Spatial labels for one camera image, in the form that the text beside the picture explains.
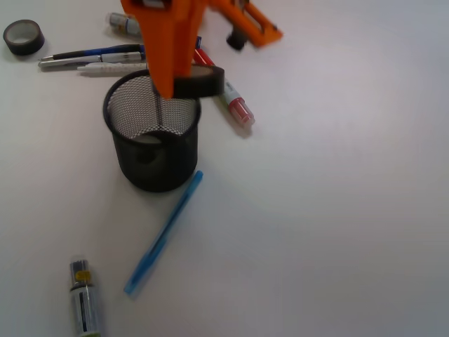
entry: black tape roll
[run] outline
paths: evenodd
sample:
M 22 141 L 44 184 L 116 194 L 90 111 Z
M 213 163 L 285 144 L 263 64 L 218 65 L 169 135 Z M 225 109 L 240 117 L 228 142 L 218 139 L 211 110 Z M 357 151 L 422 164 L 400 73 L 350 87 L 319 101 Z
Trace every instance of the black tape roll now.
M 15 55 L 36 53 L 45 42 L 41 28 L 31 20 L 11 23 L 3 33 L 3 39 L 11 53 Z
M 221 95 L 225 71 L 214 65 L 192 65 L 190 77 L 176 77 L 173 98 L 201 98 Z

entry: orange plastic part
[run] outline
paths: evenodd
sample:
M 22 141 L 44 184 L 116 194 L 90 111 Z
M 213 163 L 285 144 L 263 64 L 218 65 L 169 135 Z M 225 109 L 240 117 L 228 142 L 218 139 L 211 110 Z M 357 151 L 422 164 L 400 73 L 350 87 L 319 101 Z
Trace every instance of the orange plastic part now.
M 148 7 L 142 0 L 121 0 L 125 13 L 139 22 L 148 69 L 164 98 L 173 97 L 174 78 L 190 76 L 196 35 L 206 6 L 221 12 L 256 47 L 282 37 L 282 32 L 249 2 L 243 8 L 232 0 L 162 0 L 159 4 L 163 8 Z

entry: red marker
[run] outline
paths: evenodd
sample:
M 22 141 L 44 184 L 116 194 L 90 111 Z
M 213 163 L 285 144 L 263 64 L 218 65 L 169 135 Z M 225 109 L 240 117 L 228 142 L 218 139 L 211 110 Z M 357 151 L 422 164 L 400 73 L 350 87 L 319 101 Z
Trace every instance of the red marker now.
M 212 60 L 201 48 L 195 49 L 194 61 L 199 65 L 214 65 Z M 244 128 L 250 128 L 255 122 L 254 115 L 246 106 L 245 100 L 227 79 L 224 79 L 224 93 L 222 96 L 226 100 L 229 112 L 237 123 Z

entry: white surface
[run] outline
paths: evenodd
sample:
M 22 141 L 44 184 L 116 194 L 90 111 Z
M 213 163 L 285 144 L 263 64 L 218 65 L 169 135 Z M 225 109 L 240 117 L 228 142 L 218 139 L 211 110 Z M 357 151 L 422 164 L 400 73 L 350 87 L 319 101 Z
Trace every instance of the white surface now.
M 203 100 L 205 178 L 135 300 L 123 285 L 180 196 L 124 178 L 102 102 L 114 77 L 42 73 L 120 44 L 118 1 L 2 4 L 46 45 L 0 59 L 2 336 L 73 336 L 69 260 L 95 268 L 105 336 L 447 336 L 449 5 L 257 0 L 285 31 L 241 55 L 208 13 L 210 57 L 257 120 Z

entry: pen holder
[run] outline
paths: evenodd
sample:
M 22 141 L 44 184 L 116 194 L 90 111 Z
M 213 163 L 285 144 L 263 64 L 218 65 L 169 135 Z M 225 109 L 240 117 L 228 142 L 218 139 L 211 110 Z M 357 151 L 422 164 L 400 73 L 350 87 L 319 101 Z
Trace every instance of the pen holder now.
M 163 99 L 148 70 L 118 80 L 103 105 L 120 168 L 135 186 L 165 192 L 183 184 L 198 160 L 199 100 Z

